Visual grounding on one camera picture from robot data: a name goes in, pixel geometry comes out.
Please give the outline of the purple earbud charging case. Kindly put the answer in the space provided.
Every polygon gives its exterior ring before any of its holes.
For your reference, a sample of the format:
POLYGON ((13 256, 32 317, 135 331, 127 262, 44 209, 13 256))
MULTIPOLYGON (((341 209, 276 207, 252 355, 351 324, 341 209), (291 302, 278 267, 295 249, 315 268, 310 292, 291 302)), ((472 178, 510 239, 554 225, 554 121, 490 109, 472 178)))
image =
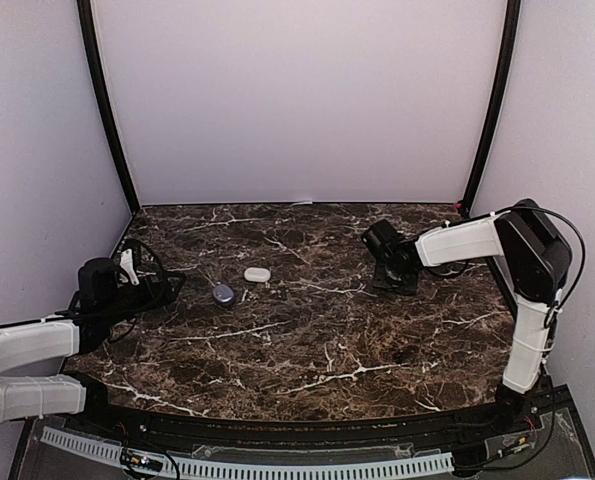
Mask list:
POLYGON ((236 301, 234 290, 230 286, 222 283, 213 287, 212 297, 218 305, 224 307, 228 307, 236 301))

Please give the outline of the white earbud charging case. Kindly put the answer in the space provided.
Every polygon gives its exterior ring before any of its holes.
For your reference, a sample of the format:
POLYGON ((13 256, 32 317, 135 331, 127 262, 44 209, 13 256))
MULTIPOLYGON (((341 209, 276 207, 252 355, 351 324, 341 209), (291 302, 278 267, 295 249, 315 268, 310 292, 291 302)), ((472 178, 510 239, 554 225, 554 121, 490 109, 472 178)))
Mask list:
POLYGON ((268 269, 260 267, 249 267, 244 271, 244 279, 253 283, 266 283, 271 278, 271 272, 268 269))

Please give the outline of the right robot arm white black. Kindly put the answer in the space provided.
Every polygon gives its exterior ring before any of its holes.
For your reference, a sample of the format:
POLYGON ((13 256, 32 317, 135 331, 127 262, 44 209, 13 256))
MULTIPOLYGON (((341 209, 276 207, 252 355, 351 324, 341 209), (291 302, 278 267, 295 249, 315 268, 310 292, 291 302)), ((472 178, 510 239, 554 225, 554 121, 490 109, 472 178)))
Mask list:
POLYGON ((557 228, 575 225, 563 215, 524 199, 498 211, 428 229, 407 238, 387 220, 361 235, 375 259, 374 284, 413 295, 422 271, 473 260, 502 259, 516 305, 511 350, 487 424, 511 432, 526 416, 526 401, 554 347, 558 316, 579 281, 568 277, 573 249, 557 228))

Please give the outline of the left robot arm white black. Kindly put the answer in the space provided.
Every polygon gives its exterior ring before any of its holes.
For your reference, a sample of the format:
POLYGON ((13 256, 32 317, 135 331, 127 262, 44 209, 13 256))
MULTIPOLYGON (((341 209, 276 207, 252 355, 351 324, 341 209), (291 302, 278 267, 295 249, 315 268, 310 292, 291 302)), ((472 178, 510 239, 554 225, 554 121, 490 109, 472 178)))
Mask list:
POLYGON ((0 325, 0 424, 53 414, 76 415, 97 436, 118 427, 117 412, 94 396, 105 387, 84 376, 13 377, 44 360, 95 351, 113 327, 176 301, 187 277, 158 265, 141 276, 132 261, 94 258, 78 271, 69 308, 48 317, 0 325))

